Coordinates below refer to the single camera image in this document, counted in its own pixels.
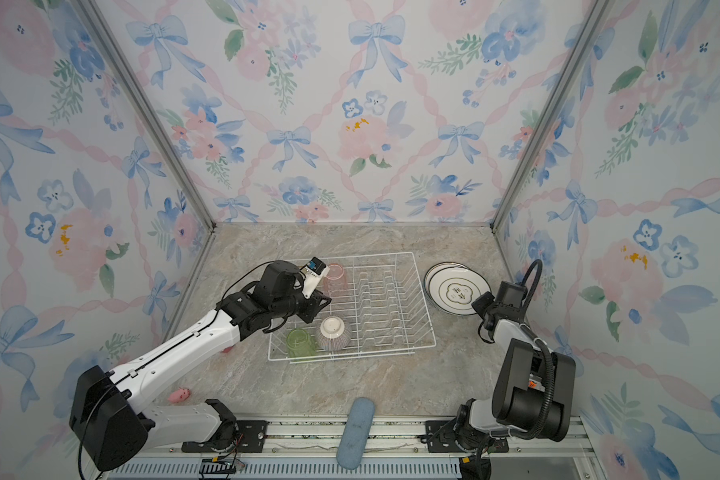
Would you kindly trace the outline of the green translucent cup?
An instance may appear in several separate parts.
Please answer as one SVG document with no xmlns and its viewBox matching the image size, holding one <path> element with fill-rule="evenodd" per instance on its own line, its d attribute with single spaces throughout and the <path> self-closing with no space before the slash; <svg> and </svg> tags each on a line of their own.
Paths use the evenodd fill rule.
<svg viewBox="0 0 720 480">
<path fill-rule="evenodd" d="M 314 357 L 317 353 L 312 335 L 302 328 L 295 328 L 287 334 L 286 349 L 291 360 L 304 360 Z"/>
</svg>

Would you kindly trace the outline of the white plate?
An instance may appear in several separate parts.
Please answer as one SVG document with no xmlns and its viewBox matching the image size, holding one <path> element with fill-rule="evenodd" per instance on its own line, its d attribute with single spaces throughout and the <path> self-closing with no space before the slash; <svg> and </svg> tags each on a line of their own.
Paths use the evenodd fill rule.
<svg viewBox="0 0 720 480">
<path fill-rule="evenodd" d="M 472 303 L 492 291 L 481 274 L 455 262 L 431 267 L 424 276 L 423 287 L 438 308 L 457 316 L 475 315 Z"/>
</svg>

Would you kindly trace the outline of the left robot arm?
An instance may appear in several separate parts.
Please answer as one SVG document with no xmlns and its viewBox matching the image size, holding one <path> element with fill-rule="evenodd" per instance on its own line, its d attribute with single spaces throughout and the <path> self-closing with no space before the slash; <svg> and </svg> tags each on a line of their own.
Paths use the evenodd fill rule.
<svg viewBox="0 0 720 480">
<path fill-rule="evenodd" d="M 217 353 L 258 331 L 272 333 L 296 316 L 309 324 L 331 299 L 318 288 L 327 264 L 262 263 L 262 277 L 228 288 L 199 321 L 140 357 L 111 370 L 93 366 L 77 379 L 69 426 L 99 472 L 114 470 L 144 448 L 194 443 L 213 451 L 235 449 L 237 417 L 220 400 L 199 406 L 157 407 L 170 385 Z"/>
</svg>

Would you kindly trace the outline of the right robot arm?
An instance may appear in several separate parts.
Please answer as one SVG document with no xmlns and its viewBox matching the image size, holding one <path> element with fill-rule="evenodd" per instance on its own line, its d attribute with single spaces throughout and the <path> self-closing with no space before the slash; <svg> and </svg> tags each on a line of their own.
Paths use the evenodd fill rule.
<svg viewBox="0 0 720 480">
<path fill-rule="evenodd" d="M 500 438 L 560 442 L 568 434 L 577 366 L 525 321 L 530 299 L 526 286 L 503 282 L 472 303 L 479 332 L 503 349 L 504 360 L 492 396 L 466 402 L 457 414 L 453 432 L 466 451 Z"/>
</svg>

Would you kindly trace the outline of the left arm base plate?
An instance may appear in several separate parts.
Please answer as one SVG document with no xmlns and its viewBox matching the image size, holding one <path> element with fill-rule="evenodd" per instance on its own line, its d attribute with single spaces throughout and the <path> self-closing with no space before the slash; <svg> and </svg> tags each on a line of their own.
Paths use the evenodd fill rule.
<svg viewBox="0 0 720 480">
<path fill-rule="evenodd" d="M 182 453 L 261 453 L 269 423 L 265 420 L 238 420 L 235 424 L 223 422 L 205 442 L 184 442 Z"/>
</svg>

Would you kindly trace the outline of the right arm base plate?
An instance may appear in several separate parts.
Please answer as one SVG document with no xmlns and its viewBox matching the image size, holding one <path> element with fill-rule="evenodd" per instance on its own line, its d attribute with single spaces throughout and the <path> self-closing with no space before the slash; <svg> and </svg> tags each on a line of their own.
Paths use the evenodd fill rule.
<svg viewBox="0 0 720 480">
<path fill-rule="evenodd" d="M 429 453 L 456 453 L 472 455 L 484 434 L 468 426 L 457 426 L 456 419 L 428 420 L 420 442 Z"/>
</svg>

